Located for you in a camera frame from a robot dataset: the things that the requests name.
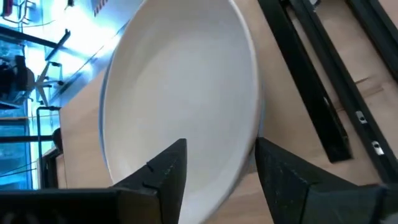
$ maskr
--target white plate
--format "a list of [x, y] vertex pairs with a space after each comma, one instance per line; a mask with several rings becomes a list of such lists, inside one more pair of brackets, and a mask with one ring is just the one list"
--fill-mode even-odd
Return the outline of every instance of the white plate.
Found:
[[205, 221], [236, 185], [259, 127], [252, 40], [229, 0], [146, 0], [114, 53], [101, 102], [114, 183], [188, 142], [180, 223]]

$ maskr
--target light wood board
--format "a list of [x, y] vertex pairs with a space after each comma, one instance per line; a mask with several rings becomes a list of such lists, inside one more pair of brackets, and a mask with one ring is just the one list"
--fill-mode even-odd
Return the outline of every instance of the light wood board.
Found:
[[[397, 23], [398, 2], [381, 2]], [[349, 134], [353, 160], [337, 164], [328, 161], [257, 1], [236, 0], [236, 3], [249, 25], [256, 47], [259, 71], [264, 77], [265, 137], [312, 164], [355, 184], [380, 182], [297, 20], [293, 19], [294, 24]], [[398, 139], [395, 138], [398, 133], [397, 85], [343, 1], [323, 0], [317, 13], [391, 148], [398, 149]], [[107, 187], [112, 184], [98, 141], [98, 102], [102, 79], [103, 72], [60, 112], [68, 188]], [[243, 179], [209, 223], [272, 223], [256, 173]]]

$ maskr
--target metal rod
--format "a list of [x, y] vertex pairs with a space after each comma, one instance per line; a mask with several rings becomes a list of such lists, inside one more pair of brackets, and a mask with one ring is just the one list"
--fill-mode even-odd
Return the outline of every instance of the metal rod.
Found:
[[378, 0], [346, 0], [365, 33], [398, 82], [398, 30]]
[[[37, 142], [38, 136], [3, 136], [0, 143]], [[41, 136], [41, 141], [52, 141], [52, 136]]]
[[330, 162], [352, 159], [348, 135], [279, 0], [259, 0]]
[[32, 35], [24, 34], [22, 32], [18, 32], [16, 30], [8, 29], [0, 26], [0, 34], [6, 35], [8, 37], [13, 37], [19, 40], [26, 40], [32, 43], [40, 44], [46, 47], [56, 48], [57, 44], [48, 40], [44, 40], [38, 37], [34, 37]]
[[57, 43], [57, 45], [52, 49], [52, 51], [49, 53], [49, 55], [45, 58], [46, 61], [51, 60], [51, 58], [57, 53], [57, 51], [60, 49], [61, 46], [69, 39], [70, 37], [70, 31], [65, 29], [65, 34], [63, 37], [60, 39], [60, 41]]
[[37, 144], [39, 145], [39, 150], [38, 150], [38, 158], [39, 158], [39, 172], [40, 172], [40, 187], [43, 188], [45, 185], [44, 181], [44, 168], [43, 168], [43, 152], [42, 152], [42, 138], [41, 138], [41, 129], [40, 129], [40, 110], [42, 110], [43, 107], [40, 106], [36, 110], [36, 122], [37, 122]]
[[354, 80], [308, 0], [289, 0], [373, 165], [385, 183], [398, 182], [398, 162]]
[[23, 126], [26, 124], [28, 121], [27, 118], [16, 118], [16, 119], [3, 119], [0, 118], [0, 125], [6, 125], [6, 126]]

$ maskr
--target black bracket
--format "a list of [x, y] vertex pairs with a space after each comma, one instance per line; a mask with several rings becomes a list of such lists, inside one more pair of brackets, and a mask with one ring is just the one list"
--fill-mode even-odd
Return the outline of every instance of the black bracket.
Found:
[[187, 142], [179, 139], [108, 189], [0, 192], [3, 223], [176, 224], [187, 178]]
[[346, 0], [353, 14], [398, 82], [398, 30], [378, 0]]
[[398, 212], [397, 185], [354, 185], [264, 138], [255, 153], [275, 224], [373, 224]]
[[397, 159], [322, 26], [313, 6], [308, 0], [290, 0], [290, 4], [370, 159], [379, 172], [380, 178], [385, 183], [398, 182]]
[[352, 159], [341, 124], [302, 41], [279, 0], [259, 0], [330, 162]]
[[60, 48], [63, 46], [63, 44], [69, 39], [70, 37], [70, 31], [65, 29], [65, 34], [62, 36], [60, 41], [55, 45], [55, 47], [51, 50], [51, 52], [46, 56], [45, 60], [48, 62], [51, 60], [52, 57], [54, 57], [55, 53], [57, 53]]

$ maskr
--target black metal frame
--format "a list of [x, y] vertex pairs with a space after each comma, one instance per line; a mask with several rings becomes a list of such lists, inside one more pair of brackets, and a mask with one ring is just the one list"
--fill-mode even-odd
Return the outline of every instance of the black metal frame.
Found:
[[378, 0], [346, 0], [393, 79], [398, 82], [398, 30]]
[[398, 162], [308, 0], [289, 0], [348, 118], [383, 182], [398, 182]]
[[259, 0], [330, 162], [352, 159], [348, 135], [279, 0]]
[[44, 170], [40, 170], [40, 189], [57, 189], [58, 175], [57, 175], [57, 157], [62, 154], [58, 148], [42, 157], [42, 164]]
[[17, 40], [26, 40], [28, 42], [32, 42], [35, 44], [40, 44], [46, 47], [51, 47], [53, 48], [52, 51], [46, 56], [45, 60], [49, 61], [51, 58], [57, 53], [57, 51], [61, 48], [61, 46], [69, 39], [70, 37], [70, 31], [65, 29], [65, 34], [63, 37], [60, 39], [58, 43], [54, 43], [48, 40], [44, 40], [38, 37], [34, 37], [29, 34], [25, 34], [23, 32], [19, 32], [13, 29], [8, 29], [6, 27], [1, 27], [0, 26], [0, 35], [5, 36], [6, 38], [4, 39], [5, 41], [7, 40], [7, 37], [12, 37]]

